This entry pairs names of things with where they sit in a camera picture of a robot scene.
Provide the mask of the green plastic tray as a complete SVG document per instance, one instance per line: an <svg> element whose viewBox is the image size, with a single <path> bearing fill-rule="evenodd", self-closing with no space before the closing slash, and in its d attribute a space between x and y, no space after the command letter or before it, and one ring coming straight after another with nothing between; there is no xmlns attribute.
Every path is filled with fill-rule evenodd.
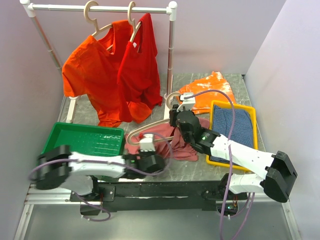
<svg viewBox="0 0 320 240"><path fill-rule="evenodd" d="M69 145L72 152L113 157L123 154L124 144L125 133L122 128L56 122L42 152Z"/></svg>

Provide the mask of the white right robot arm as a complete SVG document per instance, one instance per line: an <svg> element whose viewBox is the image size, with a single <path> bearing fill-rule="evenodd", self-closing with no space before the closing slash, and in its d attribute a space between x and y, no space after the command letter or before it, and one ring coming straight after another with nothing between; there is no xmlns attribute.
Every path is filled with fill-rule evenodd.
<svg viewBox="0 0 320 240"><path fill-rule="evenodd" d="M226 174L218 188L222 198L228 200L240 193L265 193L280 203L289 200L298 174L286 153L264 152L228 140L226 136L201 126L191 110L180 110L177 104L169 111L169 124L178 128L184 142L196 152L251 171L250 174Z"/></svg>

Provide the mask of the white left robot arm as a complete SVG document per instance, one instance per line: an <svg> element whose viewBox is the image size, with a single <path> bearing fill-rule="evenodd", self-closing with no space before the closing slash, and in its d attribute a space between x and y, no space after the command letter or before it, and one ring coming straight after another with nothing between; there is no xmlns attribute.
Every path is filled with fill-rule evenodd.
<svg viewBox="0 0 320 240"><path fill-rule="evenodd" d="M100 194L98 176L113 179L143 179L157 176L166 168L166 161L154 151L117 156L95 156L71 151L61 145L38 156L39 165L30 180L38 190L63 188L94 201Z"/></svg>

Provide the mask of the dusty pink t shirt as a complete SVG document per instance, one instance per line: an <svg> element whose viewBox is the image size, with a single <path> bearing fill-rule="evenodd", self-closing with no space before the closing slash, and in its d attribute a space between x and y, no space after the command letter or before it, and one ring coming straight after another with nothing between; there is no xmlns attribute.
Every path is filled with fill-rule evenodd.
<svg viewBox="0 0 320 240"><path fill-rule="evenodd" d="M199 122L202 127L209 128L210 121L208 119L199 118ZM185 143L179 129L176 127L170 126L169 123L162 123L160 125L151 127L150 129L147 129L140 134L137 134L132 137L133 142L139 142L142 138L142 134L146 132L152 132L152 133L158 133L162 135L165 138L173 137L172 140L169 140L169 143L171 145L172 151L173 151L173 157L177 161L192 161L195 162L198 160L197 152L190 146L190 144ZM162 156L163 158L167 159L171 156L170 154L170 148L167 146L167 144L162 142L155 142L155 151L158 155ZM130 154L137 154L139 152L139 145L132 146L128 143L125 144L124 148L126 151Z"/></svg>

